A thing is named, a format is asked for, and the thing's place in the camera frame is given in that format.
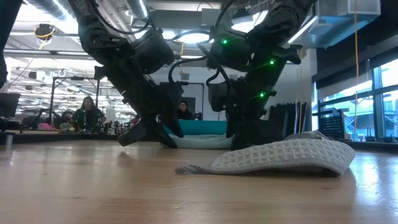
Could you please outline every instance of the desk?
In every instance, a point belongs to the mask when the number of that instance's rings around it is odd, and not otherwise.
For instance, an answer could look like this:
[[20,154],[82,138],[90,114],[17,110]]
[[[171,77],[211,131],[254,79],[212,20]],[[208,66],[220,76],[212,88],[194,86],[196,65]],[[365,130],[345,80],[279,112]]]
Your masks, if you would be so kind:
[[358,152],[340,178],[174,173],[221,153],[155,142],[16,144],[0,151],[1,223],[398,223],[395,155]]

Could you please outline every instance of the ceiling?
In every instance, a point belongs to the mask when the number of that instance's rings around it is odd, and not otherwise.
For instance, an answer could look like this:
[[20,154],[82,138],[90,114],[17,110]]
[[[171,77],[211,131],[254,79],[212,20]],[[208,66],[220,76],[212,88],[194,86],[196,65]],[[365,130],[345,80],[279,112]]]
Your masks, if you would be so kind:
[[[35,2],[36,0],[25,0],[27,2]],[[56,0],[60,4],[67,2],[66,0]],[[144,25],[141,21],[133,21],[129,16],[126,0],[96,0],[100,4],[101,14],[114,26],[119,29],[137,29]],[[212,26],[220,9],[228,2],[227,0],[212,0],[209,2],[193,1],[149,1],[151,15],[154,24],[164,30],[164,38],[171,38],[181,32],[192,29],[208,30]],[[239,9],[251,6],[249,12],[256,14],[261,19],[260,23],[266,16],[266,12],[272,1],[269,0],[240,0],[236,1],[232,6],[233,9]],[[225,16],[224,22],[229,22],[229,16]],[[39,40],[33,31],[39,24],[51,24],[56,27],[53,37],[48,42]],[[247,26],[241,26],[246,32],[249,30]],[[67,16],[67,19],[60,22],[56,17],[45,13],[43,10],[37,9],[32,4],[22,5],[10,38],[7,42],[7,49],[18,51],[14,54],[7,54],[7,67],[9,69],[10,92],[22,93],[19,113],[33,109],[48,108],[50,102],[52,77],[62,75],[64,77],[80,76],[85,77],[84,81],[65,80],[55,89],[54,105],[56,112],[65,110],[75,110],[81,105],[82,99],[86,95],[95,95],[96,81],[87,80],[93,78],[94,66],[100,66],[97,62],[86,55],[81,48],[80,40],[77,37],[77,23],[73,16]],[[135,38],[139,38],[144,32],[136,34]],[[129,41],[133,41],[131,36],[124,36]],[[170,42],[175,55],[183,56],[202,56],[202,52],[197,49],[195,42],[206,40],[206,35],[189,35],[180,42]],[[81,56],[64,55],[37,55],[37,53],[25,54],[21,50],[39,50],[54,52],[77,52]],[[179,80],[180,71],[190,74],[190,82],[204,83],[214,71],[204,68],[204,62],[187,63],[182,68],[174,71],[174,79]],[[151,75],[155,82],[167,80],[168,66],[161,68],[159,71]],[[228,70],[229,74],[242,75],[239,72]],[[29,78],[29,72],[36,72],[40,78]],[[99,107],[104,110],[111,105],[116,110],[119,118],[125,119],[134,112],[130,107],[121,102],[121,95],[112,87],[112,84],[103,79],[99,88]]]

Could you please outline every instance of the woman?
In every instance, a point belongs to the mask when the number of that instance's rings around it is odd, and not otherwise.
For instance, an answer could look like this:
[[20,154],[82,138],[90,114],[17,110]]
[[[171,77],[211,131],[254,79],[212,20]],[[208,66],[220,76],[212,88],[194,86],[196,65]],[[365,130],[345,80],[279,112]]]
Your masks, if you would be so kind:
[[72,121],[76,122],[81,129],[90,130],[100,126],[106,121],[106,118],[100,109],[95,106],[94,100],[87,96],[84,98],[81,108],[76,110],[73,115]]
[[188,103],[185,100],[180,101],[177,116],[178,119],[193,119],[192,113],[188,110]]

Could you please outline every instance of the yellow cable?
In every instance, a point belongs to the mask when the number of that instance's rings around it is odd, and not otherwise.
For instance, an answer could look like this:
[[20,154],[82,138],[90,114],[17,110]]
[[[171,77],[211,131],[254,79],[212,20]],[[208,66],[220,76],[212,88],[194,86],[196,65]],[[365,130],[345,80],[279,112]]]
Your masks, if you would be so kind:
[[42,50],[42,49],[43,49],[43,47],[44,47],[44,46],[46,46],[46,43],[47,43],[47,38],[48,38],[48,37],[46,37],[46,38],[45,38],[45,40],[43,41],[43,43],[42,43],[42,44],[40,44],[39,50]]
[[45,34],[45,35],[36,35],[36,29],[34,29],[34,30],[33,30],[33,33],[35,33],[35,36],[38,37],[38,38],[44,38],[44,37],[48,37],[48,36],[50,36],[51,34],[53,34],[54,31],[55,31],[55,28],[52,29],[52,31],[51,31],[49,34]]
[[[303,49],[301,49],[301,56],[300,59],[303,60]],[[298,133],[301,133],[301,107],[302,107],[302,102],[301,102],[301,83],[302,83],[302,79],[303,79],[303,65],[300,65],[300,116],[298,117],[298,120],[300,121],[300,124],[298,126]]]
[[354,114],[354,139],[356,135],[356,107],[358,104],[358,82],[359,82],[359,62],[358,62],[358,22],[357,22],[357,0],[354,1],[354,25],[355,25],[355,63],[356,63],[356,90],[355,90],[355,114]]

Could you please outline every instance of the black cable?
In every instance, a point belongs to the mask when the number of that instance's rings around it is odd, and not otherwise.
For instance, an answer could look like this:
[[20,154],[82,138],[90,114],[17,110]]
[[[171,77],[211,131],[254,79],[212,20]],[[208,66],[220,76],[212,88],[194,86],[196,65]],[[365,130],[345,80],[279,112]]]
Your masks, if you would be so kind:
[[179,62],[176,62],[169,70],[169,82],[170,83],[174,82],[174,80],[173,80],[173,71],[174,71],[174,69],[177,66],[181,65],[182,63],[197,62],[197,61],[204,60],[204,59],[207,59],[207,56],[203,56],[203,57],[200,57],[200,58],[186,59],[186,60],[181,60]]
[[116,31],[116,32],[119,32],[119,33],[121,33],[121,34],[134,35],[134,34],[137,34],[137,33],[139,33],[139,32],[142,32],[143,30],[145,30],[145,29],[148,27],[149,22],[151,21],[151,19],[148,18],[148,21],[146,22],[146,24],[145,24],[143,27],[141,27],[140,29],[138,29],[138,30],[136,30],[136,31],[134,31],[134,32],[133,32],[133,31],[129,32],[129,31],[124,31],[124,30],[119,30],[119,29],[115,28],[114,26],[112,26],[110,23],[108,23],[108,22],[106,21],[106,19],[102,16],[102,14],[100,13],[100,10],[98,10],[98,6],[99,6],[99,5],[96,3],[95,0],[89,0],[89,3],[91,4],[92,8],[94,9],[95,14],[99,17],[99,19],[101,19],[101,21],[102,21],[106,26],[108,26],[108,27],[111,28],[112,30],[114,30],[114,31]]
[[[171,38],[171,39],[164,39],[165,41],[174,41],[174,40],[178,40],[179,38],[188,35],[188,34],[207,34],[210,35],[210,32],[207,30],[190,30],[190,31],[186,31],[182,34],[176,35],[175,37]],[[208,43],[210,40],[205,40],[202,41],[201,44],[205,44]]]
[[216,59],[212,56],[212,54],[209,53],[209,51],[207,51],[207,49],[202,46],[202,44],[197,43],[197,46],[199,47],[199,49],[207,56],[209,57],[210,60],[213,60],[217,66],[217,71],[220,71],[222,76],[225,79],[225,83],[226,83],[226,92],[227,92],[227,96],[230,93],[231,90],[231,84],[229,82],[229,78],[228,75],[226,74],[225,70],[223,69],[223,67],[216,61]]
[[143,27],[141,27],[140,29],[138,29],[136,31],[133,31],[132,33],[133,34],[138,34],[139,32],[144,31],[148,27],[150,21],[151,21],[151,19],[148,18],[147,22],[145,23],[145,25]]
[[211,76],[210,78],[208,78],[206,80],[206,86],[208,86],[211,81],[215,80],[219,74],[220,74],[220,71],[217,69],[217,72],[213,76]]
[[215,27],[217,28],[218,25],[221,22],[221,19],[223,18],[225,12],[227,11],[227,9],[232,5],[232,3],[234,3],[235,0],[230,0],[229,3],[224,7],[224,9],[222,10],[222,12],[218,15]]
[[197,7],[197,11],[199,11],[199,7],[200,7],[203,3],[206,3],[206,4],[209,5],[212,9],[214,9],[213,6],[212,6],[209,2],[201,1],[201,2],[199,3],[198,7]]
[[152,20],[152,18],[150,17],[150,15],[148,14],[148,22],[150,22],[150,25],[152,26],[152,28],[154,30],[156,30],[156,26],[154,24],[154,21]]

